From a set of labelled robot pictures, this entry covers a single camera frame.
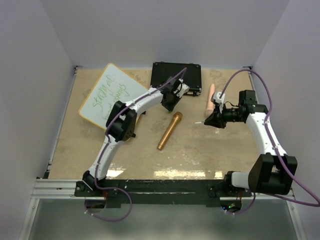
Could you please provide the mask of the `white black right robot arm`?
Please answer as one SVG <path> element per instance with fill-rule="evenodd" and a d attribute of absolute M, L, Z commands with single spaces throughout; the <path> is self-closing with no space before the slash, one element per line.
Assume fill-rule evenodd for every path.
<path fill-rule="evenodd" d="M 228 171 L 224 176 L 223 192 L 230 197 L 241 189 L 253 193 L 287 195 L 293 182 L 289 173 L 295 174 L 298 161 L 287 154 L 269 126 L 267 107 L 257 102 L 253 90 L 240 91 L 236 107 L 227 108 L 224 100 L 223 93 L 213 93 L 211 101 L 215 107 L 204 124 L 224 129 L 227 123 L 245 123 L 251 130 L 259 156 L 249 172 Z"/>

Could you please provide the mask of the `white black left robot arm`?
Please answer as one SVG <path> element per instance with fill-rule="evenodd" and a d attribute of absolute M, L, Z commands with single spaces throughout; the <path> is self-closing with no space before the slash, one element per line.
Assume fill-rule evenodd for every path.
<path fill-rule="evenodd" d="M 137 119 L 148 109 L 161 104 L 172 111 L 189 91 L 189 86 L 182 78 L 170 77 L 158 87 L 150 87 L 145 93 L 133 100 L 117 101 L 106 121 L 103 145 L 91 167 L 84 172 L 82 180 L 77 181 L 74 195 L 76 197 L 97 197 L 106 191 L 105 184 L 109 167 L 120 146 L 134 138 Z"/>

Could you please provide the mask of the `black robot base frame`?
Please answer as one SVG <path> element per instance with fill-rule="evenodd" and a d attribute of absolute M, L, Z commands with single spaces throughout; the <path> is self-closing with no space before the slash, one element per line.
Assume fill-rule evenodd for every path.
<path fill-rule="evenodd" d="M 88 187 L 80 180 L 76 182 L 74 195 L 87 199 L 106 198 L 108 208 L 129 203 L 220 207 L 222 198 L 232 201 L 252 196 L 250 191 L 227 186 L 221 179 L 105 179 L 98 185 L 110 189 Z"/>

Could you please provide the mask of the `yellow framed whiteboard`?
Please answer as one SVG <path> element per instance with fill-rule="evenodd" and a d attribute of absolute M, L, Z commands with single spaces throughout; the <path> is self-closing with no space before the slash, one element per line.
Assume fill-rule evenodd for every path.
<path fill-rule="evenodd" d="M 106 122 L 117 101 L 125 103 L 147 91 L 148 89 L 133 77 L 115 64 L 109 63 L 85 98 L 78 114 L 105 130 Z"/>

